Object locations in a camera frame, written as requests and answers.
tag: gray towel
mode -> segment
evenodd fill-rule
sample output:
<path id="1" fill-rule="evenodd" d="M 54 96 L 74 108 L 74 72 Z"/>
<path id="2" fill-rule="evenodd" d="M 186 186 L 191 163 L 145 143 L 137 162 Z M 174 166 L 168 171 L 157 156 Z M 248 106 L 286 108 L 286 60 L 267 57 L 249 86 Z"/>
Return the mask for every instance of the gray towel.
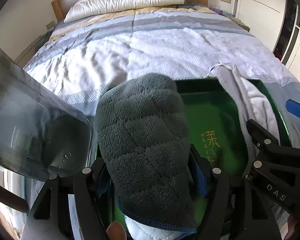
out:
<path id="1" fill-rule="evenodd" d="M 161 229 L 195 227 L 190 142 L 176 83 L 155 73 L 122 83 L 99 100 L 96 117 L 121 211 Z"/>

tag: brown handle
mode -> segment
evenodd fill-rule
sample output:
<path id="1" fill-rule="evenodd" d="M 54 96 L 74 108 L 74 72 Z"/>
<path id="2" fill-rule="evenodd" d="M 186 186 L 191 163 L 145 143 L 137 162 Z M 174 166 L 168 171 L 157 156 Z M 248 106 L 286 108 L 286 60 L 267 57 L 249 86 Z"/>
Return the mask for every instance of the brown handle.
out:
<path id="1" fill-rule="evenodd" d="M 29 211 L 27 201 L 0 186 L 0 202 L 23 213 Z"/>

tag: pillow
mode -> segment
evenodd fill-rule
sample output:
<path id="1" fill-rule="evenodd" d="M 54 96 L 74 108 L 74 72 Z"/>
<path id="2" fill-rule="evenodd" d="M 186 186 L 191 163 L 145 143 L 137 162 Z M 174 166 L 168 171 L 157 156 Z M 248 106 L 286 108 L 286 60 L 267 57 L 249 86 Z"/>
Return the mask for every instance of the pillow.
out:
<path id="1" fill-rule="evenodd" d="M 79 0 L 70 8 L 64 22 L 69 23 L 98 14 L 184 3 L 185 0 Z"/>

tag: green tray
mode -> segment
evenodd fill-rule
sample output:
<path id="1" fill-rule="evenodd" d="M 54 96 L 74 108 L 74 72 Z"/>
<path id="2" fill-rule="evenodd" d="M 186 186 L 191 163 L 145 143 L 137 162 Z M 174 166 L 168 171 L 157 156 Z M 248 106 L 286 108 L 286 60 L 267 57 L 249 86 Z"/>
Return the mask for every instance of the green tray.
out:
<path id="1" fill-rule="evenodd" d="M 281 145 L 291 147 L 284 120 L 268 90 L 259 80 L 250 80 L 250 82 L 268 98 L 272 106 L 278 123 Z M 220 168 L 230 176 L 241 176 L 247 165 L 248 152 L 235 102 L 216 78 L 181 80 L 176 83 L 186 106 L 190 142 L 213 167 Z M 124 216 L 115 204 L 113 196 L 113 189 L 110 189 L 107 196 L 109 208 L 104 211 L 104 218 L 107 217 L 108 223 L 117 220 L 127 229 Z M 195 204 L 195 220 L 199 226 L 207 200 L 198 194 L 192 194 L 192 199 Z M 225 233 L 231 222 L 231 214 L 227 217 Z"/>

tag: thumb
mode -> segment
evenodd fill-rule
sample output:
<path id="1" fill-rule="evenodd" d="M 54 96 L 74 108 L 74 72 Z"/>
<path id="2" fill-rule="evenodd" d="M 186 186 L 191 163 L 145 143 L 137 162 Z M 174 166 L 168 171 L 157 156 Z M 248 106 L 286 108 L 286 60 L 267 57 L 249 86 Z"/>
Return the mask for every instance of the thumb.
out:
<path id="1" fill-rule="evenodd" d="M 113 221 L 106 232 L 110 240 L 127 240 L 126 230 L 118 221 Z"/>

